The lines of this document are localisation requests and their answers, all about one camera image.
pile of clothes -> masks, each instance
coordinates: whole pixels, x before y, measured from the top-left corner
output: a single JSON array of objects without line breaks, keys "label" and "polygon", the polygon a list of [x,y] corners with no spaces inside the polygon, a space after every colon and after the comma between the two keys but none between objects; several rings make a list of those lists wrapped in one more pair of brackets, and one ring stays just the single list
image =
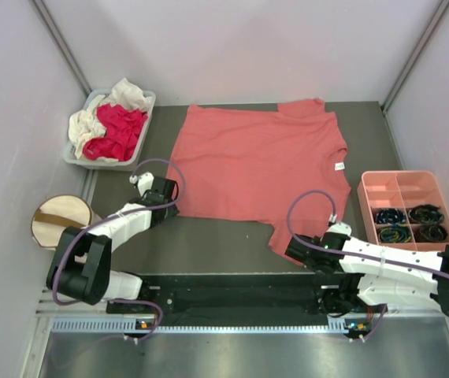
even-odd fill
[{"label": "pile of clothes", "polygon": [[69,139],[78,159],[127,161],[132,158],[153,98],[122,79],[109,96],[100,94],[69,120]]}]

coral red fabric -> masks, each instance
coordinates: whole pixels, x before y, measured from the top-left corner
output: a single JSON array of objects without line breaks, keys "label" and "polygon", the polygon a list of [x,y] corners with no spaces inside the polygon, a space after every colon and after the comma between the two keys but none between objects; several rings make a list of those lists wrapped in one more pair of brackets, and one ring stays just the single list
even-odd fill
[{"label": "coral red fabric", "polygon": [[[342,218],[351,188],[335,164],[346,154],[336,115],[321,100],[279,104],[277,112],[190,106],[171,157],[187,181],[180,215],[271,224],[269,246],[284,256],[288,208],[304,191],[327,191]],[[174,169],[167,177],[180,184]],[[295,231],[322,235],[331,210],[320,195],[305,198],[293,213]]]},{"label": "coral red fabric", "polygon": [[129,112],[121,105],[107,104],[97,108],[97,118],[106,127],[106,135],[90,139],[83,147],[84,156],[90,160],[129,160],[147,120],[147,113],[142,113],[139,109]]}]

laundry basket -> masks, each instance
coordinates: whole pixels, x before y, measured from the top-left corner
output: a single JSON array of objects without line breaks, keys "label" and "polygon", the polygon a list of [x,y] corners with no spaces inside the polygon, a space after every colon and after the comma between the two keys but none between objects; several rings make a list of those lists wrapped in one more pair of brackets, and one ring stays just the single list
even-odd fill
[{"label": "laundry basket", "polygon": [[[88,99],[84,103],[83,109],[86,109],[88,105],[90,104],[91,100],[93,100],[98,95],[105,95],[108,96],[111,94],[110,89],[98,89],[96,91],[93,91],[88,96]],[[144,139],[147,135],[147,130],[149,128],[149,124],[151,122],[151,117],[153,114],[153,108],[154,108],[154,102],[156,101],[156,95],[153,92],[150,91],[144,91],[145,97],[151,97],[153,98],[153,102],[151,107],[147,110],[147,120],[143,125],[143,129],[140,132],[139,140],[137,141],[137,146],[135,146],[134,153],[132,157],[127,161],[115,161],[115,162],[106,162],[106,161],[92,161],[88,160],[85,157],[82,157],[81,159],[78,159],[76,155],[74,155],[74,151],[76,150],[73,146],[72,142],[69,140],[67,142],[67,145],[64,149],[64,161],[69,164],[75,164],[80,165],[81,167],[87,168],[87,169],[108,169],[111,171],[132,171],[137,161],[139,160],[140,151],[143,148]]]}]

